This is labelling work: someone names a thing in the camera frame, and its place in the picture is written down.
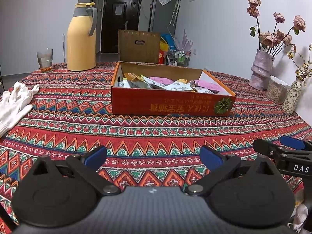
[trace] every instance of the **metal bolt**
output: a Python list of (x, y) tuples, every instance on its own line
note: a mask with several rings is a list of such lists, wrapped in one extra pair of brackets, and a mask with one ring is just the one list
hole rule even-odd
[(201, 185), (190, 185), (188, 190), (192, 193), (199, 193), (202, 192), (204, 188)]
[(114, 185), (108, 185), (108, 186), (105, 186), (103, 188), (103, 191), (105, 193), (116, 193), (116, 192), (118, 192), (118, 187), (116, 187)]

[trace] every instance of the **orange box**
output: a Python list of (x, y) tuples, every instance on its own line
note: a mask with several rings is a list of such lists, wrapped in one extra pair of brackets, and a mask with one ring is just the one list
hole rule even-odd
[[(205, 80), (222, 87), (219, 94), (185, 91), (151, 90), (118, 87), (124, 73), (141, 74), (146, 77)], [(167, 115), (189, 114), (191, 116), (228, 116), (236, 95), (218, 79), (205, 70), (175, 67), (162, 64), (139, 64), (118, 62), (112, 83), (111, 101), (113, 114)]]

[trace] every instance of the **gray refrigerator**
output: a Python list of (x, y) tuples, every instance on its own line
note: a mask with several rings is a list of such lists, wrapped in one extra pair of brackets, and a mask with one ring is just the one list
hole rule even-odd
[(171, 0), (165, 5), (161, 5), (159, 0), (152, 0), (150, 18), (149, 18), (149, 32), (168, 33), (169, 31), (174, 36), (176, 24), (174, 19), (169, 25), (174, 6), (177, 0)]

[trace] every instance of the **patterned tablecloth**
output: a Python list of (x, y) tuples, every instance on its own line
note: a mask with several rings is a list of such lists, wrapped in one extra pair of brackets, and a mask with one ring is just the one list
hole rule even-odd
[[(223, 73), (213, 75), (237, 94), (229, 117), (112, 115), (115, 65), (71, 72), (58, 64), (49, 74), (38, 70), (22, 80), (28, 87), (38, 84), (40, 91), (33, 110), (0, 140), (0, 202), (12, 217), (12, 194), (43, 154), (60, 160), (106, 145), (109, 156), (99, 174), (119, 187), (183, 187), (209, 172), (199, 159), (202, 145), (247, 159), (256, 157), (256, 138), (278, 143), (282, 135), (312, 137), (311, 127), (296, 113), (287, 115), (248, 80)], [(300, 178), (285, 178), (293, 190), (300, 188)], [(1, 231), (8, 233), (2, 223)]]

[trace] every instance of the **small vase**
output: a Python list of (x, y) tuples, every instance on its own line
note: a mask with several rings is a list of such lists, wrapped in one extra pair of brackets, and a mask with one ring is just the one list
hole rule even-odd
[(287, 92), (284, 103), (282, 104), (282, 109), (286, 113), (292, 114), (294, 112), (294, 109), (296, 108), (298, 99), (301, 94), (301, 88), (302, 88), (302, 81), (297, 78), (296, 81), (294, 81), (291, 84), (291, 88)]
[(257, 90), (267, 88), (268, 78), (271, 76), (274, 56), (257, 50), (255, 61), (252, 64), (252, 77), (249, 80), (249, 85)]

